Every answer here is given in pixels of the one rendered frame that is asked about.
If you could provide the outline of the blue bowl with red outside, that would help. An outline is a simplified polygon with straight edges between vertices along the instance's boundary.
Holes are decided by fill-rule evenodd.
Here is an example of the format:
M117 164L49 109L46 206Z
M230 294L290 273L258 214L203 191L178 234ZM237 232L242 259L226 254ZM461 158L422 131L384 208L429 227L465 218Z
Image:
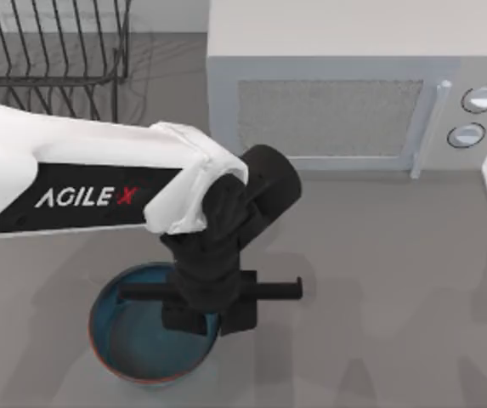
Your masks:
M99 291L88 315L92 350L108 371L133 383L161 384L182 378L204 362L217 340L219 319L206 317L205 336L169 331L161 303L119 298L126 283L162 283L169 263L142 263L112 277Z

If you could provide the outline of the microwave oven door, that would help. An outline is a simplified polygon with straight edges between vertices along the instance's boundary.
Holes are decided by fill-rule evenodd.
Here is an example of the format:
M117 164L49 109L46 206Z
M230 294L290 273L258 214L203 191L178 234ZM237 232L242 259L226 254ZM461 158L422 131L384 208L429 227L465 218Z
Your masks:
M300 170L412 168L451 57L211 56L212 136L235 154L270 145Z

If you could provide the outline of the small round microwave knob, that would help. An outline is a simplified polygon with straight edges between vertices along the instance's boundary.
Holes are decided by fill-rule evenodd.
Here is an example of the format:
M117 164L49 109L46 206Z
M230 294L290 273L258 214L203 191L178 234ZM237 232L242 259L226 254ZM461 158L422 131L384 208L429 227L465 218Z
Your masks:
M455 149L469 149L478 145L485 135L486 129L481 124L471 122L452 128L448 132L446 140Z

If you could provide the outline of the pale microwave oven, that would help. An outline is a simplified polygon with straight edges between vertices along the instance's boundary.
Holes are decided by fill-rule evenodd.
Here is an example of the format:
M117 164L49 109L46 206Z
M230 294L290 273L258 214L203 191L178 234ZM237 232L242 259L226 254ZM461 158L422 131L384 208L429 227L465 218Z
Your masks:
M487 112L461 106L487 84L487 0L211 0L211 56L451 57L459 68L422 172L475 171L487 158ZM451 147L448 132L471 122L484 139Z

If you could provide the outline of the large round microwave knob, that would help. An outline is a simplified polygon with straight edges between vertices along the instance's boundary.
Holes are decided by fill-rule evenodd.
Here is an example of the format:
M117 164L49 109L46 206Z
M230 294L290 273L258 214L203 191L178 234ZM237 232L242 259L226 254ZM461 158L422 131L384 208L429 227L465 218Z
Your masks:
M461 106L474 115L487 112L487 84L468 89L462 96Z

